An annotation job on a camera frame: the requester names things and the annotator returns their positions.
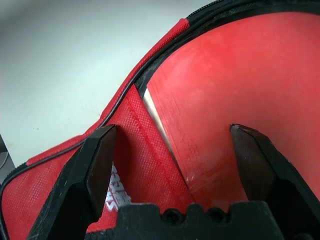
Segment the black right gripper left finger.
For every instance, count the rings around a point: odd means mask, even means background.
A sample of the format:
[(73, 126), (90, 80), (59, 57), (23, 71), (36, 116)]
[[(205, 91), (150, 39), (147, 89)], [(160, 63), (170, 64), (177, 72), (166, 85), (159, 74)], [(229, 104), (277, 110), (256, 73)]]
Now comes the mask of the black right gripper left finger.
[(115, 157), (117, 128), (97, 129), (65, 164), (27, 238), (83, 240), (102, 216)]

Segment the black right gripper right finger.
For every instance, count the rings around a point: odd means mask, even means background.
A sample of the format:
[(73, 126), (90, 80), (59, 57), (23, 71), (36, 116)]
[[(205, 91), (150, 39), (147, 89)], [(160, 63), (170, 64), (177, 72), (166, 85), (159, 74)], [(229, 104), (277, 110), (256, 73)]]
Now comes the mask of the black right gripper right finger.
[(287, 240), (320, 238), (320, 201), (294, 165), (261, 132), (229, 128), (237, 169), (250, 201), (267, 203)]

